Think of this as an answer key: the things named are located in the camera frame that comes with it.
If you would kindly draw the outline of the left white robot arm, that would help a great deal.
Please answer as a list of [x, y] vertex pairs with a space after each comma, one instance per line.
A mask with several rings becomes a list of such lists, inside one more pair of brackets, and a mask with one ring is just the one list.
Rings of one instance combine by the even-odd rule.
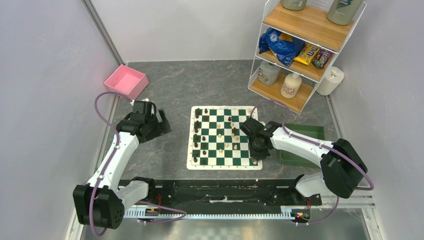
[[134, 177], [125, 182], [121, 177], [139, 145], [172, 130], [165, 111], [148, 99], [134, 101], [132, 111], [111, 128], [114, 137], [99, 168], [72, 193], [78, 222], [93, 229], [116, 229], [132, 205], [156, 200], [152, 178]]

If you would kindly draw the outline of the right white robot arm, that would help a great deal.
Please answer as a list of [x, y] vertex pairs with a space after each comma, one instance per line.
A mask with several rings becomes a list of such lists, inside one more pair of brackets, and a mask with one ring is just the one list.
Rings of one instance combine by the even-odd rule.
[[349, 141], [319, 140], [295, 132], [282, 123], [262, 124], [248, 117], [240, 125], [248, 138], [251, 159], [264, 160], [271, 150], [282, 150], [302, 157], [320, 168], [320, 172], [299, 176], [288, 191], [289, 200], [300, 205], [317, 194], [332, 193], [348, 199], [367, 178], [367, 167]]

